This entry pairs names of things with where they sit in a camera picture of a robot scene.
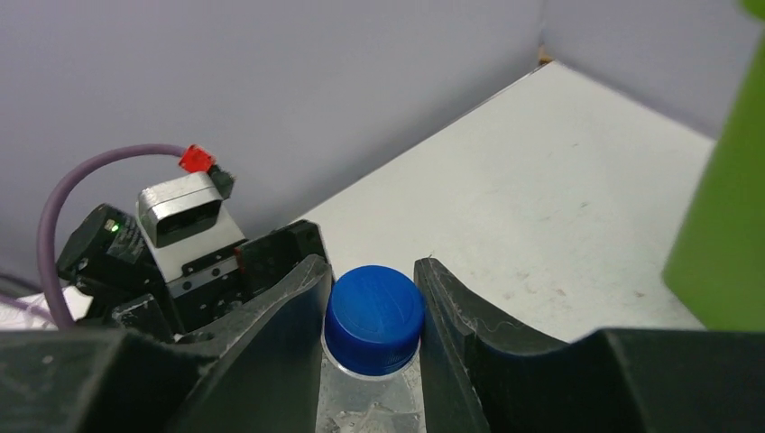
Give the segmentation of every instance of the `cable connector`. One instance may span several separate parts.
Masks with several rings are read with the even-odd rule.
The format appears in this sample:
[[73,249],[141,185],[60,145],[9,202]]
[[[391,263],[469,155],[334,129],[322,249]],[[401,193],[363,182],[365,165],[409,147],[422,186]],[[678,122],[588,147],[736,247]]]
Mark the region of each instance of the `cable connector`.
[[180,157],[178,165],[189,173],[198,171],[207,172],[216,163],[216,159],[206,150],[196,144],[191,144],[189,148]]

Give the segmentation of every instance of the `bottle cap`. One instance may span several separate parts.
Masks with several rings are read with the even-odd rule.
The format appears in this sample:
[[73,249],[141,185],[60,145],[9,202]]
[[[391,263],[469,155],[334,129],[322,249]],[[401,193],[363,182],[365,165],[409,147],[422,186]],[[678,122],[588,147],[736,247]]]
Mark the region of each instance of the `bottle cap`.
[[329,294],[324,339],[348,370],[370,376],[393,373],[417,352],[425,301],[404,274],[384,266],[346,273]]

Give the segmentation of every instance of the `white table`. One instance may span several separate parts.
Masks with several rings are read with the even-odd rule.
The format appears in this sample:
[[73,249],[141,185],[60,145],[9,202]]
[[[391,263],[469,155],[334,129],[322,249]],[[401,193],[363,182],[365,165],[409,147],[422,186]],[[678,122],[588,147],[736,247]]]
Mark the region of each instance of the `white table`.
[[433,256],[528,325],[699,328],[660,272],[712,141],[550,64],[316,207],[336,274]]

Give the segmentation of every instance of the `green container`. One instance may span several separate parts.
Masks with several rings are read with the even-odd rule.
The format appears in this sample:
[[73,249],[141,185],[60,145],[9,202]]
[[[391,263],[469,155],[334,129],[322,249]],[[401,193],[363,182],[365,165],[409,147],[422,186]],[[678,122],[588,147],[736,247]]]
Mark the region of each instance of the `green container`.
[[[765,19],[765,0],[744,0]],[[765,331],[765,38],[664,269],[710,329]]]

